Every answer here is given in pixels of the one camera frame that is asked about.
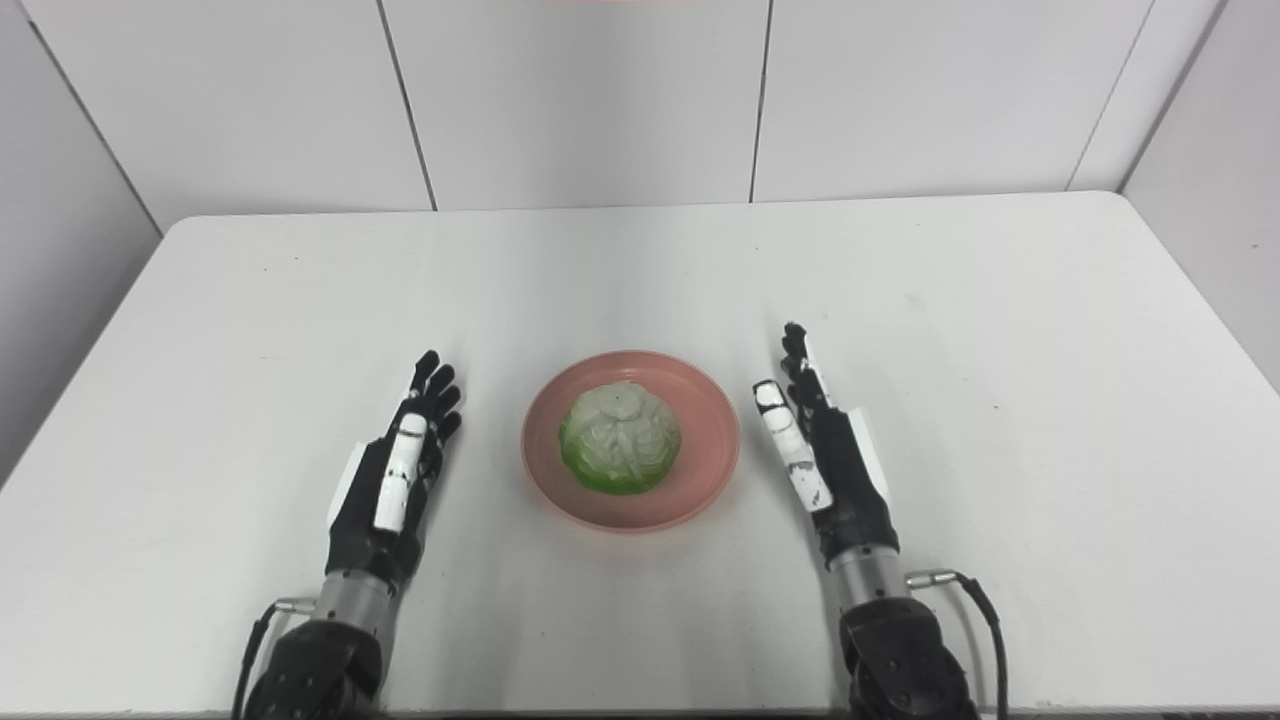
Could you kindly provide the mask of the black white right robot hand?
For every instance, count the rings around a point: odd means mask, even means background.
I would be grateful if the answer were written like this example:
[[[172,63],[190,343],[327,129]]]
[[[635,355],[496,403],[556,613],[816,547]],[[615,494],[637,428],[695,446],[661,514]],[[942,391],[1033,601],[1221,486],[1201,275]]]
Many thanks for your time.
[[[806,328],[783,327],[780,366],[788,382],[765,378],[753,401],[827,562],[860,548],[901,550],[888,502],[876,488],[870,455],[852,413],[829,393]]]

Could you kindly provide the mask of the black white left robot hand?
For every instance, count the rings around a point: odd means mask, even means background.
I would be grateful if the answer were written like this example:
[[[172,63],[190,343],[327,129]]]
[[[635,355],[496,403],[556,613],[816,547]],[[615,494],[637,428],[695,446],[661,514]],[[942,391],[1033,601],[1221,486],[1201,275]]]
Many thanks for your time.
[[[422,556],[430,493],[461,428],[456,370],[434,350],[413,366],[387,429],[349,456],[328,516],[326,573],[361,571],[399,593]]]

